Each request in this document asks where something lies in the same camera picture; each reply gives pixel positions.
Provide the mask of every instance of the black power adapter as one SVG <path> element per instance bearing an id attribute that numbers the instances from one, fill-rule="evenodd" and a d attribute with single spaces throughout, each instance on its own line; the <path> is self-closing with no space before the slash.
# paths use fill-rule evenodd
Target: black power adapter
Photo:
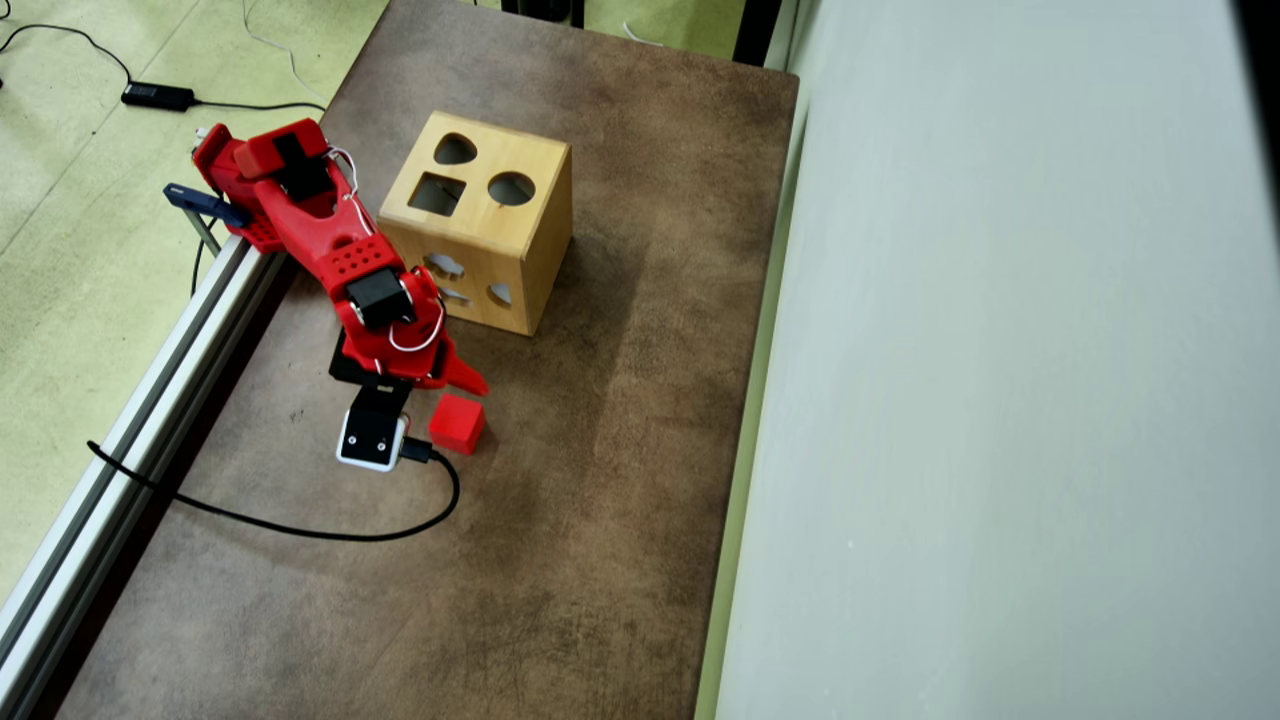
<path id="1" fill-rule="evenodd" d="M 151 82 L 129 82 L 120 94 L 120 102 L 125 105 L 141 105 L 143 108 L 159 108 L 160 110 L 173 110 L 186 113 L 187 108 L 198 105 L 196 91 L 189 87 L 174 87 L 172 85 L 155 85 Z"/>

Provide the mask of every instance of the wooden shape sorter box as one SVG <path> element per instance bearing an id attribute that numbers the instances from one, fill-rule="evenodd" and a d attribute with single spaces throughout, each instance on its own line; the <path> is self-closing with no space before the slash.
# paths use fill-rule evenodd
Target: wooden shape sorter box
<path id="1" fill-rule="evenodd" d="M 573 234 L 570 146 L 433 113 L 378 225 L 449 314 L 532 336 Z"/>

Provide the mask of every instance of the table surface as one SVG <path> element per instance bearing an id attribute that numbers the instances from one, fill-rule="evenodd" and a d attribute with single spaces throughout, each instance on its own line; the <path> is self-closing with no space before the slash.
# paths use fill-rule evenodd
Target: table surface
<path id="1" fill-rule="evenodd" d="M 575 237 L 536 337 L 451 323 L 492 387 L 457 511 L 367 546 L 170 509 L 61 716 L 691 715 L 796 88 L 393 1 L 323 122 L 369 208 L 436 109 L 573 146 Z M 296 279 L 187 493 L 346 532 L 443 507 L 440 468 L 333 459 L 356 393 L 326 374 L 337 333 Z M 411 434 L 438 398 L 413 393 Z"/>

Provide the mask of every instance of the heart-shaped hole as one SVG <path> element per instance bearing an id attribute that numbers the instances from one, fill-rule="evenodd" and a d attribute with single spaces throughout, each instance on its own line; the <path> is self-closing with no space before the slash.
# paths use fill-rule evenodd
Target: heart-shaped hole
<path id="1" fill-rule="evenodd" d="M 466 137 L 451 132 L 435 146 L 435 161 L 442 165 L 461 165 L 476 159 L 476 146 Z"/>

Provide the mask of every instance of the black cable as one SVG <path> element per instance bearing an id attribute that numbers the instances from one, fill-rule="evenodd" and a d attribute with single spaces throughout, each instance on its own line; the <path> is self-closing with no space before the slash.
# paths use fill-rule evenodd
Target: black cable
<path id="1" fill-rule="evenodd" d="M 13 9 L 9 5 L 9 0 L 4 0 L 4 4 L 5 4 L 5 13 L 4 13 L 4 15 L 0 15 L 0 19 L 8 18 L 9 13 L 13 12 Z M 127 83 L 132 83 L 133 82 L 133 73 L 129 72 L 129 68 L 128 68 L 128 65 L 124 64 L 124 60 L 120 60 L 119 58 L 115 56 L 114 53 L 111 53 L 106 47 L 102 47 L 101 45 L 99 45 L 97 42 L 95 42 L 93 38 L 90 37 L 90 35 L 87 32 L 84 32 L 82 29 L 76 29 L 73 27 L 51 26 L 51 24 L 45 24 L 45 23 L 32 23 L 32 24 L 22 26 L 18 29 L 15 29 L 12 33 L 9 33 L 9 37 L 5 38 L 4 45 L 0 45 L 0 53 L 4 53 L 9 47 L 9 44 L 13 42 L 13 38 L 17 37 L 18 33 L 20 33 L 23 31 L 27 31 L 27 29 L 31 29 L 31 28 L 37 28 L 37 27 L 40 27 L 40 28 L 47 28 L 47 29 L 60 29 L 63 32 L 73 32 L 73 33 L 83 37 L 84 40 L 88 41 L 90 45 L 92 45 L 93 47 L 101 50 L 102 53 L 106 53 L 106 55 L 109 58 L 111 58 L 113 60 L 115 60 L 116 65 L 120 65 L 120 69 L 124 70 L 124 79 L 125 79 Z M 242 102 L 211 102 L 211 101 L 206 101 L 206 100 L 195 100 L 192 102 L 192 105 L 209 105 L 211 108 L 237 108 L 237 109 L 241 109 L 241 110 L 282 110 L 284 108 L 315 108 L 316 110 L 320 110 L 321 113 L 324 113 L 326 110 L 326 108 L 324 105 L 317 105 L 315 102 L 282 102 L 279 105 L 247 105 L 247 104 L 242 104 Z"/>
<path id="2" fill-rule="evenodd" d="M 5 17 L 9 17 L 9 12 L 8 10 L 5 10 Z M 84 40 L 87 40 L 88 44 L 92 45 L 93 47 L 97 47 L 102 53 L 106 53 L 113 60 L 115 60 L 115 64 L 120 65 L 120 69 L 124 70 L 124 79 L 128 81 L 128 82 L 133 82 L 133 73 L 129 72 L 129 68 L 125 67 L 125 64 L 124 64 L 123 60 L 120 60 L 119 58 L 116 58 L 115 54 L 111 53 L 110 50 L 108 50 L 106 47 L 102 47 L 97 42 L 93 42 L 93 38 L 90 37 L 87 32 L 84 32 L 82 29 L 76 29 L 73 27 L 46 26 L 45 23 L 32 23 L 29 26 L 22 26 L 20 28 L 18 28 L 18 29 L 13 31 L 12 33 L 9 33 L 9 37 L 8 37 L 8 40 L 4 41 L 4 45 L 0 45 L 0 53 L 4 53 L 5 47 L 9 47 L 9 44 L 13 42 L 14 37 L 18 37 L 19 32 L 22 32 L 24 29 L 31 29 L 33 27 L 42 27 L 42 28 L 47 28 L 47 29 L 60 29 L 63 32 L 74 32 L 76 35 L 78 35 L 78 36 L 83 37 Z"/>
<path id="3" fill-rule="evenodd" d="M 453 509 L 457 507 L 457 505 L 458 505 L 458 496 L 462 493 L 462 484 L 458 482 L 458 471 L 453 469 L 453 465 L 449 462 L 449 460 L 447 457 L 444 457 L 443 455 L 440 455 L 435 450 L 431 450 L 430 451 L 430 457 L 433 460 L 435 460 L 436 462 L 439 462 L 440 465 L 444 465 L 444 469 L 449 473 L 449 479 L 453 482 L 453 497 L 449 498 L 449 506 L 445 507 L 443 511 L 440 511 L 440 514 L 436 515 L 435 518 L 431 518 L 430 520 L 422 523 L 421 525 L 413 525 L 412 528 L 406 528 L 403 530 L 397 530 L 394 533 L 381 533 L 381 534 L 376 534 L 376 536 L 355 536 L 355 534 L 349 534 L 349 533 L 329 533 L 329 532 L 324 532 L 324 530 L 307 530 L 307 529 L 303 529 L 303 528 L 292 528 L 289 525 L 280 525 L 278 523 L 271 523 L 270 520 L 262 520 L 262 519 L 259 519 L 259 518 L 251 518 L 248 515 L 241 515 L 239 512 L 233 512 L 230 510 L 224 510 L 221 507 L 218 507 L 216 505 L 209 505 L 207 502 L 201 502 L 201 501 L 198 501 L 198 500 L 196 500 L 193 497 L 187 497 L 186 495 L 182 495 L 180 492 L 172 491 L 172 489 L 169 489 L 166 487 L 161 487 L 161 486 L 156 484 L 155 482 L 152 482 L 152 480 L 150 480 L 147 478 L 143 478 L 138 473 L 134 473 L 133 470 L 125 468 L 116 459 L 114 459 L 110 455 L 108 455 L 93 441 L 88 441 L 88 448 L 92 450 L 93 455 L 97 455 L 104 462 L 106 462 L 108 465 L 110 465 L 111 468 L 114 468 L 115 471 L 124 474 L 124 477 L 129 478 L 131 480 L 141 484 L 145 488 L 148 488 L 151 492 L 157 492 L 157 493 L 168 497 L 169 500 L 177 500 L 178 502 L 182 502 L 184 505 L 189 505 L 191 507 L 195 507 L 196 510 L 204 510 L 205 512 L 210 512 L 212 515 L 220 515 L 220 516 L 227 518 L 229 520 L 237 520 L 237 521 L 244 523 L 247 525 L 253 525 L 255 528 L 262 528 L 265 530 L 274 530 L 276 533 L 284 533 L 287 536 L 297 536 L 297 537 L 314 538 L 314 539 L 346 541 L 346 542 L 387 542 L 387 541 L 393 541 L 393 539 L 407 538 L 410 536 L 416 536 L 417 533 L 421 533 L 422 530 L 426 530 L 426 529 L 429 529 L 429 528 L 439 524 L 445 518 L 448 518 L 449 514 L 453 512 Z"/>
<path id="4" fill-rule="evenodd" d="M 282 110 L 284 108 L 315 108 L 324 113 L 328 110 L 324 105 L 317 105 L 315 102 L 282 102 L 279 105 L 244 105 L 241 102 L 211 102 L 209 100 L 196 100 L 192 105 L 209 105 L 210 108 L 238 108 L 241 110 Z"/>
<path id="5" fill-rule="evenodd" d="M 207 229 L 207 231 L 214 229 L 214 223 L 216 223 L 216 222 L 218 222 L 218 218 L 210 218 L 209 219 L 209 224 L 205 225 L 205 229 Z M 197 275 L 200 275 L 200 258 L 204 254 L 205 254 L 205 238 L 200 238 L 200 242 L 196 243 L 196 264 L 192 265 L 192 268 L 191 268 L 191 296 L 192 297 L 196 297 L 196 278 L 197 278 Z"/>

